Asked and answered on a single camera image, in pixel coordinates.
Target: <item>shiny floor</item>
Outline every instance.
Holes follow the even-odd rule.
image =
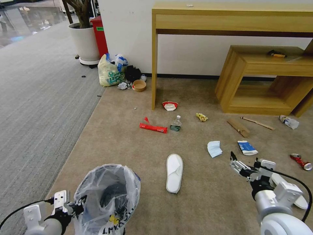
[[[46,0],[41,5],[38,3],[19,3],[0,9],[0,49],[23,40],[25,37],[47,30],[52,25],[67,21],[67,16],[61,11],[59,5],[58,0],[54,2]],[[72,14],[72,18],[75,21],[77,16]]]

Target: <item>paper bowl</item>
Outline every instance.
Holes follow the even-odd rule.
[[[146,83],[143,80],[136,80],[134,81],[133,85],[134,90],[138,92],[144,91],[146,88]]]

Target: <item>red can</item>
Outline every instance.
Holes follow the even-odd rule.
[[[290,154],[290,158],[295,160],[304,170],[312,170],[312,164],[309,162],[304,162],[299,154]]]

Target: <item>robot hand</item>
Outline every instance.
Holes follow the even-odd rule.
[[[303,194],[298,186],[280,182],[274,189],[270,185],[270,177],[276,163],[256,158],[253,167],[247,166],[238,161],[233,152],[230,159],[231,168],[250,182],[261,235],[313,235],[303,221],[292,216],[291,205]]]
[[[73,216],[83,212],[86,198],[77,204],[69,202],[69,192],[66,190],[54,194],[54,209],[46,218],[45,202],[39,202],[24,208],[24,218],[27,225],[25,235],[63,235]]]

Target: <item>beige carpet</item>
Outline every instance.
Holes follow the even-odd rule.
[[[244,138],[226,122],[230,117],[239,120],[240,115],[221,111],[214,95],[216,81],[158,79],[155,111],[150,110],[150,84],[148,80],[147,90],[141,93],[117,87],[105,90],[51,192],[69,189],[74,193],[94,167],[123,164],[142,179],[140,202],[126,226],[127,234],[259,234],[251,187],[229,167],[230,151],[246,164],[252,164],[255,156],[241,154],[237,140]],[[161,106],[168,100],[179,103],[175,111],[167,112]],[[201,123],[196,112],[209,119]],[[179,132],[163,134],[139,128],[145,116],[153,125],[169,127],[176,115],[182,116]],[[275,127],[275,131],[241,120],[251,131],[247,140],[259,151],[257,157],[275,161],[277,170],[303,180],[311,189],[313,172],[302,170],[289,154],[299,153],[313,162],[312,116],[310,109],[298,119],[296,130],[275,116],[247,116]],[[223,150],[214,159],[206,148],[213,140],[221,141]],[[165,189],[166,159],[171,153],[179,154],[184,161],[177,195]],[[296,207],[293,211],[298,218],[304,214]],[[307,220],[311,229],[312,213]],[[66,234],[74,234],[73,228]]]

